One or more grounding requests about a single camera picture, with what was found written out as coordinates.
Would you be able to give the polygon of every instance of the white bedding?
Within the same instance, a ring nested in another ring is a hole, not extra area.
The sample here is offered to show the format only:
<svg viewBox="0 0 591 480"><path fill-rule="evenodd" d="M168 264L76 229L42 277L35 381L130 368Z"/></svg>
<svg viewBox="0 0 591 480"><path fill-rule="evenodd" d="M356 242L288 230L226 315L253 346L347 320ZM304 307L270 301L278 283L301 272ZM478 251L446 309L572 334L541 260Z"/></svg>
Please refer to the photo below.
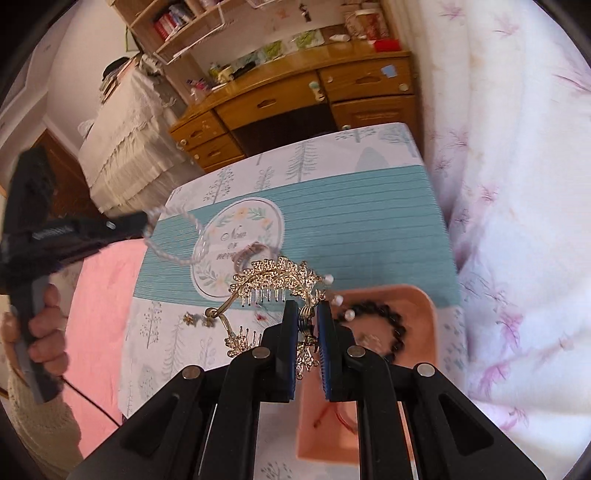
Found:
<svg viewBox="0 0 591 480"><path fill-rule="evenodd" d="M421 72L467 389L544 472L591 440L591 69L532 0L395 0Z"/></svg>
<svg viewBox="0 0 591 480"><path fill-rule="evenodd" d="M183 109L161 77L135 68L121 80L79 153L90 196L101 212L163 204L174 188L203 174L168 133Z"/></svg>

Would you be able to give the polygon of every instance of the desk drawer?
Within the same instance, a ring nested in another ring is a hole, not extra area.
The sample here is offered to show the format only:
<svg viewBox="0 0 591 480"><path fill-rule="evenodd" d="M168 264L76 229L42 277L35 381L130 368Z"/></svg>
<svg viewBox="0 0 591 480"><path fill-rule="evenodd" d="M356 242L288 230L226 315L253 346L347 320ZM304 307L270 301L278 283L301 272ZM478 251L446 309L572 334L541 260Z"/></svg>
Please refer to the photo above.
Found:
<svg viewBox="0 0 591 480"><path fill-rule="evenodd" d="M414 95L333 103L332 112L339 130L402 122L408 125L416 144L421 144Z"/></svg>
<svg viewBox="0 0 591 480"><path fill-rule="evenodd" d="M189 151L198 145L224 134L226 129L212 112L206 112L197 118L170 132L181 150Z"/></svg>
<svg viewBox="0 0 591 480"><path fill-rule="evenodd" d="M320 78L331 102L414 93L409 59L368 60L336 65L322 69Z"/></svg>
<svg viewBox="0 0 591 480"><path fill-rule="evenodd" d="M205 167L203 169L203 171L205 173L210 173L210 172L219 170L220 168L227 167L228 165L232 165L233 163L236 163L237 161L241 161L244 158L246 158L244 155L240 155L239 157L231 158L230 160L224 160L220 163L214 163L214 165L210 165L209 167Z"/></svg>
<svg viewBox="0 0 591 480"><path fill-rule="evenodd" d="M289 112L318 102L310 89L310 82L318 82L316 72L280 80L257 88L223 103L217 114L230 130Z"/></svg>
<svg viewBox="0 0 591 480"><path fill-rule="evenodd" d="M242 157L242 150L232 136L226 134L190 150L189 154L196 164L208 171L212 165Z"/></svg>

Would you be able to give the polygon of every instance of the finger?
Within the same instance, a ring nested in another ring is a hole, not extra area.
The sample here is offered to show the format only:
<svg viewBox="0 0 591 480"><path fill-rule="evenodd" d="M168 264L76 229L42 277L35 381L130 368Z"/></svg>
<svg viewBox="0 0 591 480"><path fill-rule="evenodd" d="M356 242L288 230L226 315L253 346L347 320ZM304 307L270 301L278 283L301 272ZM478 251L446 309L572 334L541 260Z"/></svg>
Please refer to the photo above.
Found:
<svg viewBox="0 0 591 480"><path fill-rule="evenodd" d="M43 338L54 330L63 329L66 317L58 307L46 307L29 322L29 331L37 338Z"/></svg>
<svg viewBox="0 0 591 480"><path fill-rule="evenodd" d="M69 364L70 364L70 358L68 357L67 353L63 353L60 356L58 356L57 358L54 358L53 360L45 362L43 364L43 366L45 367L45 370L47 370L51 375L54 375L55 377L59 377L59 376L63 375L64 373L66 373L66 370L68 370Z"/></svg>
<svg viewBox="0 0 591 480"><path fill-rule="evenodd" d="M15 343L21 336L18 320L6 312L0 325L0 338L3 343Z"/></svg>
<svg viewBox="0 0 591 480"><path fill-rule="evenodd" d="M45 293L43 294L43 301L45 305L48 307L59 307L60 305L60 291L57 289L55 285L51 283L45 289Z"/></svg>
<svg viewBox="0 0 591 480"><path fill-rule="evenodd" d="M66 337L63 332L55 331L29 347L31 360L38 364L49 362L59 357L66 350Z"/></svg>

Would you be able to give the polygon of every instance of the pink blanket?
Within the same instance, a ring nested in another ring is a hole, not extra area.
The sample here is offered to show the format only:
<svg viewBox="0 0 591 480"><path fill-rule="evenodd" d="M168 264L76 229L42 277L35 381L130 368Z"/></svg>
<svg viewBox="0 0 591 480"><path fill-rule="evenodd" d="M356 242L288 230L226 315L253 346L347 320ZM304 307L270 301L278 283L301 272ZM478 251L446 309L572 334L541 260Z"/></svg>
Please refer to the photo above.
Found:
<svg viewBox="0 0 591 480"><path fill-rule="evenodd" d="M121 421L117 407L121 349L145 251L142 240L130 240L85 260L66 330L71 363L65 377L117 421ZM115 425L70 388L64 397L80 424L80 450L87 457Z"/></svg>

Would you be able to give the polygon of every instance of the drawer handle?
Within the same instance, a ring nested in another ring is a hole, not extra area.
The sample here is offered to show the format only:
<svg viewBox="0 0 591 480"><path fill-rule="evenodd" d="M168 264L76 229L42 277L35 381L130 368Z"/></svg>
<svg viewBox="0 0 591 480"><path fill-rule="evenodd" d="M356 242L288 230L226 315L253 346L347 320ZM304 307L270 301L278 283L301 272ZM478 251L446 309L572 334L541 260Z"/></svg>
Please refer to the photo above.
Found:
<svg viewBox="0 0 591 480"><path fill-rule="evenodd" d="M364 85L365 83L378 83L382 79L379 77L375 77L373 75L366 75L365 77L361 77L360 79L355 80L357 85Z"/></svg>
<svg viewBox="0 0 591 480"><path fill-rule="evenodd" d="M324 93L322 93L322 90L320 90L320 85L318 82L310 82L308 87L310 87L310 90L314 92L314 98L316 98L317 102L324 102Z"/></svg>
<svg viewBox="0 0 591 480"><path fill-rule="evenodd" d="M256 107L257 108L265 108L266 106L275 105L276 103L277 103L277 100L275 100L274 98L271 98L271 99L268 99L268 100L263 100Z"/></svg>

